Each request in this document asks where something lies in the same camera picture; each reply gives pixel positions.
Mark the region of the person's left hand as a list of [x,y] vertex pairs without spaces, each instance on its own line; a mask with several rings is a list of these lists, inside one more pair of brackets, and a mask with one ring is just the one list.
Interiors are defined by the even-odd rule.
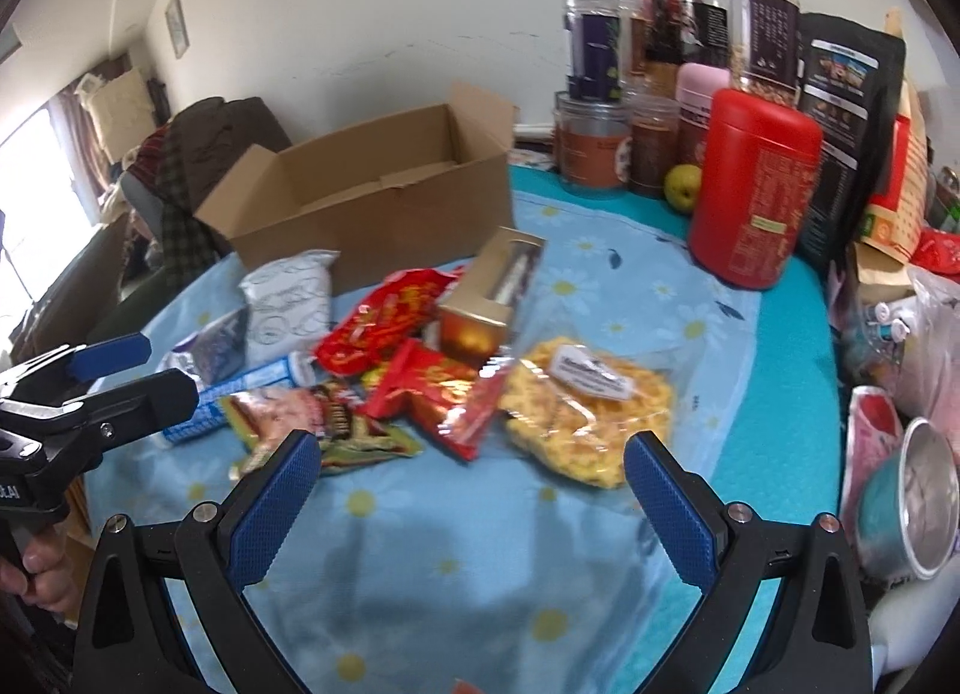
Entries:
[[21,557],[25,570],[3,559],[3,593],[49,613],[71,613],[78,605],[78,587],[65,541],[65,531],[53,525],[29,540]]

